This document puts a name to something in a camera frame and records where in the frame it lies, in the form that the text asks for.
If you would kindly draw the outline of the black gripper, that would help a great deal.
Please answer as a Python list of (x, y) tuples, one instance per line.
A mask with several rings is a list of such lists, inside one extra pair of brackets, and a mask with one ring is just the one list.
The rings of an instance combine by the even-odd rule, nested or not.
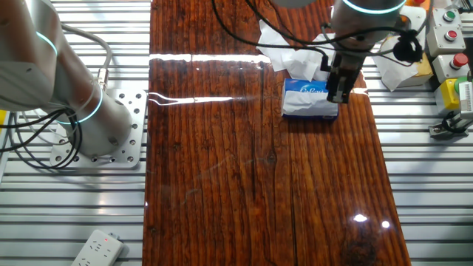
[(358, 56), (335, 55), (326, 83), (327, 100), (347, 103), (350, 89), (355, 86), (361, 67), (362, 60)]

